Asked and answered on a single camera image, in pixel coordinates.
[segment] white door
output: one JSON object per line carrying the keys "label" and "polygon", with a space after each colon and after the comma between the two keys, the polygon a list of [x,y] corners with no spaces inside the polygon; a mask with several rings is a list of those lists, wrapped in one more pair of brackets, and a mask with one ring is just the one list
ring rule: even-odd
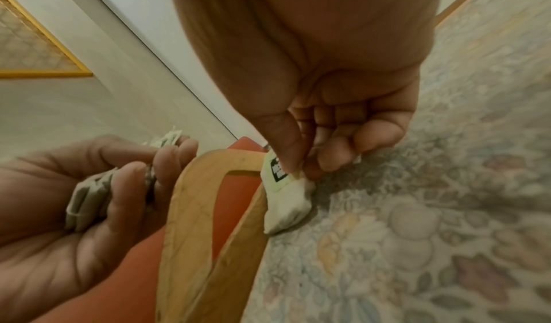
{"label": "white door", "polygon": [[237,138],[265,140],[222,96],[195,55],[172,0],[103,0]]}

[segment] yellow frame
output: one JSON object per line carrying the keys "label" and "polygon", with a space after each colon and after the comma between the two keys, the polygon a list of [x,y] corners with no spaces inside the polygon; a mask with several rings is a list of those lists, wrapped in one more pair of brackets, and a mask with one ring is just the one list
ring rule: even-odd
{"label": "yellow frame", "polygon": [[0,69],[0,79],[2,78],[24,78],[24,77],[85,77],[94,74],[78,58],[75,57],[58,39],[56,39],[43,25],[41,25],[27,10],[25,10],[16,0],[7,0],[10,2],[29,22],[34,25],[42,34],[44,34],[57,48],[59,48],[77,67],[79,71],[55,71],[55,70],[2,70]]}

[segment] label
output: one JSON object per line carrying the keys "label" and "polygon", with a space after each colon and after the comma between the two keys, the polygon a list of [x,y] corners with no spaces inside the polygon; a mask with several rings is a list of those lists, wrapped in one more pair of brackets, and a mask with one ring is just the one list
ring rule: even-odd
{"label": "label", "polygon": [[275,192],[297,179],[293,174],[286,174],[283,171],[280,159],[276,157],[276,153],[273,150],[270,150],[264,157],[263,170],[266,173],[262,176],[264,187]]}

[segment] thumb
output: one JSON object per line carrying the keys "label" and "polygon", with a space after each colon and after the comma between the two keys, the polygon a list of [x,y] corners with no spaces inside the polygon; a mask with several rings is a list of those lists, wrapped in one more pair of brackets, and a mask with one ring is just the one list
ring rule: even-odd
{"label": "thumb", "polygon": [[113,175],[107,219],[86,232],[79,245],[77,258],[84,283],[93,285],[108,276],[136,243],[145,211],[146,169],[145,163],[132,162]]}
{"label": "thumb", "polygon": [[289,111],[249,119],[253,126],[266,138],[268,144],[280,159],[281,167],[287,173],[295,172],[306,156],[306,141],[298,123]]}

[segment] hand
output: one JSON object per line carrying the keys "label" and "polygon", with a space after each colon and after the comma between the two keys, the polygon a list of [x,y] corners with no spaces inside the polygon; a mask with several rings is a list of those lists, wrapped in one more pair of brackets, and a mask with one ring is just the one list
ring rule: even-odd
{"label": "hand", "polygon": [[[154,149],[102,137],[0,165],[0,321],[24,322],[105,279],[138,241],[166,222],[172,189],[197,142]],[[146,164],[157,182],[146,212]],[[64,230],[75,185],[121,168],[107,219],[84,233]]]}
{"label": "hand", "polygon": [[175,0],[226,98],[287,172],[318,178],[396,144],[416,110],[438,0]]}

